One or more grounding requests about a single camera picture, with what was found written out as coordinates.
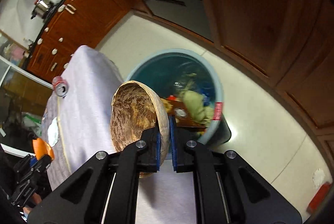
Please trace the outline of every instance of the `yellow trim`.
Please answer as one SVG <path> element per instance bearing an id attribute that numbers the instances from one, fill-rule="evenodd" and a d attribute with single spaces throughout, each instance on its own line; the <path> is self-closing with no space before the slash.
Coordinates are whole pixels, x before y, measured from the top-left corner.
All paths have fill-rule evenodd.
<path id="1" fill-rule="evenodd" d="M 66 160 L 67 168 L 68 168 L 70 174 L 72 174 L 70 164 L 68 162 L 68 158 L 67 158 L 66 151 L 65 151 L 64 135 L 63 135 L 63 131 L 62 131 L 62 128 L 61 128 L 61 114 L 60 114 L 60 111 L 59 111 L 60 110 L 60 97 L 58 97 L 58 96 L 57 96 L 57 110 L 58 110 L 57 122 L 58 122 L 59 134 L 61 135 L 61 144 L 62 144 L 62 147 L 63 147 L 63 153 L 64 153 L 64 157 L 65 157 L 65 160 Z"/>

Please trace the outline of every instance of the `coconut shell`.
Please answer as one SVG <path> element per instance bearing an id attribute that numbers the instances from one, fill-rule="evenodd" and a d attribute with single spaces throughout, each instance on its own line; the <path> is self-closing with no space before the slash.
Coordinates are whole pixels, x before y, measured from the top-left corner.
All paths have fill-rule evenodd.
<path id="1" fill-rule="evenodd" d="M 169 148 L 169 121 L 160 97 L 143 83 L 128 81 L 118 88 L 111 105 L 111 139 L 117 152 L 139 140 L 142 132 L 154 127 L 158 119 L 162 165 Z"/>

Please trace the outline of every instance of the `triangular cutout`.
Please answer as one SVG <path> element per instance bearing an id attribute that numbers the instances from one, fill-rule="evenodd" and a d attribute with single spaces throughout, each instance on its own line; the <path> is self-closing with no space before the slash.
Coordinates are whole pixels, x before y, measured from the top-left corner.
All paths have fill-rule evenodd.
<path id="1" fill-rule="evenodd" d="M 78 204 L 82 199 L 92 174 L 92 169 L 85 171 L 85 173 L 83 173 L 76 181 L 69 185 L 63 193 L 61 193 L 61 197 L 74 204 Z"/>
<path id="2" fill-rule="evenodd" d="M 251 203 L 257 203 L 270 197 L 269 191 L 246 168 L 239 168 L 239 174 Z"/>

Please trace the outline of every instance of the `red label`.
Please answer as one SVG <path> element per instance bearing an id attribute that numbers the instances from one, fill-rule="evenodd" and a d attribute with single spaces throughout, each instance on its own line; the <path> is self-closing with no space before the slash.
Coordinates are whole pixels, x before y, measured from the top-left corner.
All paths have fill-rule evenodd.
<path id="1" fill-rule="evenodd" d="M 215 107 L 214 107 L 213 118 L 212 118 L 213 121 L 220 121 L 222 110 L 223 110 L 223 103 L 216 102 Z"/>

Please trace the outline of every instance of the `stainless steel pot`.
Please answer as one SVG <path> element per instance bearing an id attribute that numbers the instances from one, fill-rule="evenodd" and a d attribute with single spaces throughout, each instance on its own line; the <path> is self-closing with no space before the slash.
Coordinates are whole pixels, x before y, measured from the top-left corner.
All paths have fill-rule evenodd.
<path id="1" fill-rule="evenodd" d="M 36 0 L 35 8 L 31 13 L 31 18 L 35 18 L 37 15 L 42 19 L 45 19 L 47 14 L 54 8 L 54 3 L 51 0 Z"/>

